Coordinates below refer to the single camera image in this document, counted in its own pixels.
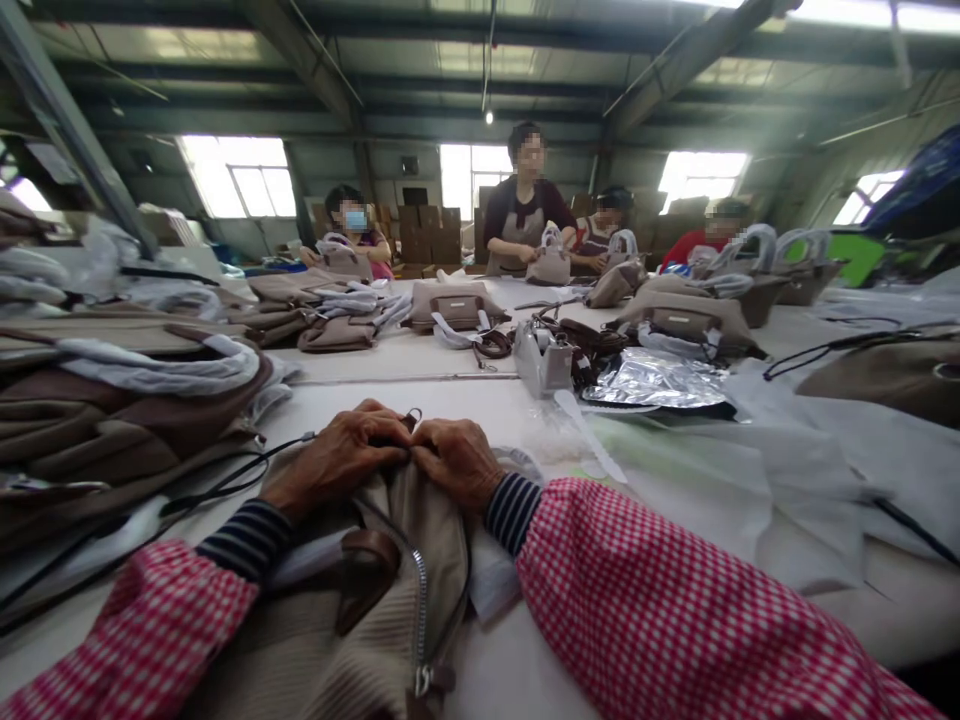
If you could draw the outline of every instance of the bright window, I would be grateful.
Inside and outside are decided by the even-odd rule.
[[[859,225],[862,223],[870,208],[884,195],[890,192],[897,180],[903,177],[903,170],[894,170],[893,172],[877,173],[876,175],[864,175],[857,183],[856,190],[850,193],[843,209],[833,221],[834,225]]]
[[[179,144],[211,217],[296,216],[280,138],[184,135]]]
[[[660,180],[660,192],[667,193],[661,215],[674,200],[706,195],[711,200],[729,197],[747,166],[744,153],[672,152]]]
[[[460,208],[460,217],[467,222],[480,205],[480,188],[499,185],[512,174],[506,145],[440,146],[443,204]]]

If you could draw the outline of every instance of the apron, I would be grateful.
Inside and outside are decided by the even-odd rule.
[[[532,215],[524,218],[522,228],[517,227],[517,213],[511,210],[507,215],[507,221],[503,225],[503,231],[500,233],[500,239],[504,242],[512,242],[517,245],[529,245],[533,248],[540,247],[540,240],[543,237],[543,231],[547,229],[547,221],[543,214],[543,208],[540,205],[539,189],[534,192],[534,198],[537,201],[537,209]],[[521,262],[520,258],[513,255],[501,255],[500,253],[490,253],[490,259],[487,261],[487,275],[494,277],[509,275],[511,277],[526,277],[527,266]]]

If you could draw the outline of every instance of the hand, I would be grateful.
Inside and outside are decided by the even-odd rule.
[[[517,245],[517,247],[520,248],[517,251],[517,257],[520,258],[524,265],[529,265],[540,256],[539,248],[533,248],[529,245]]]
[[[409,457],[403,415],[376,400],[342,412],[260,497],[298,523],[320,503],[354,490],[370,473]]]
[[[587,260],[587,267],[592,268],[598,273],[604,271],[607,267],[607,256],[606,255],[594,255],[593,257]]]
[[[482,515],[506,473],[487,436],[470,420],[427,420],[413,435],[410,452],[430,481],[468,512]]]

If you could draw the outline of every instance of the zipper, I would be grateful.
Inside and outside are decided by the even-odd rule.
[[[406,533],[397,527],[396,523],[387,517],[387,515],[380,510],[380,508],[368,502],[365,498],[358,497],[356,498],[356,501],[376,515],[377,518],[379,518],[380,521],[387,526],[387,534],[391,535],[393,537],[393,541],[398,545],[401,545],[404,550],[407,551],[407,554],[413,558],[413,562],[417,566],[419,588],[417,593],[417,605],[415,613],[417,617],[417,627],[416,633],[414,633],[413,645],[413,687],[414,695],[418,698],[423,697],[427,690],[430,689],[430,685],[433,681],[433,668],[424,664],[424,656],[426,655],[426,648],[424,646],[427,642],[427,563],[423,559],[423,555],[420,553],[420,551],[415,548],[407,538]]]

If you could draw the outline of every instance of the striped shirt cuff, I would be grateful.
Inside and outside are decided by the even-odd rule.
[[[540,507],[540,488],[522,475],[510,473],[497,491],[483,518],[483,525],[513,557],[527,540],[527,528]]]
[[[292,530],[275,507],[263,500],[247,500],[222,528],[200,543],[197,555],[259,583],[287,546]]]

